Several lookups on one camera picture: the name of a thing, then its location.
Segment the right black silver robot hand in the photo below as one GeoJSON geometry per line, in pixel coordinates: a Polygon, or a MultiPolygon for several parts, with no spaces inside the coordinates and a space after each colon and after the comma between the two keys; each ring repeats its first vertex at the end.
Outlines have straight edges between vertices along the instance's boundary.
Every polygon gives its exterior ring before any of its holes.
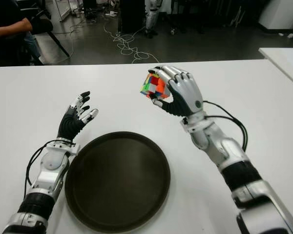
{"type": "Polygon", "coordinates": [[[203,110],[203,97],[191,73],[168,65],[154,67],[149,72],[164,81],[173,97],[172,102],[166,102],[150,95],[154,105],[178,117],[189,117],[203,110]]]}

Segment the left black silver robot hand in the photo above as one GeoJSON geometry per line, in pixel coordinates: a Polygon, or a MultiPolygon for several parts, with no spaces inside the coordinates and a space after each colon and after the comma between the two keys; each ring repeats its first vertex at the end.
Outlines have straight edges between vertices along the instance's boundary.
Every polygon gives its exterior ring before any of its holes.
{"type": "Polygon", "coordinates": [[[71,145],[77,134],[98,114],[98,109],[90,109],[90,106],[84,106],[90,100],[90,91],[78,95],[68,106],[64,116],[61,119],[57,141],[66,145],[71,145]]]}

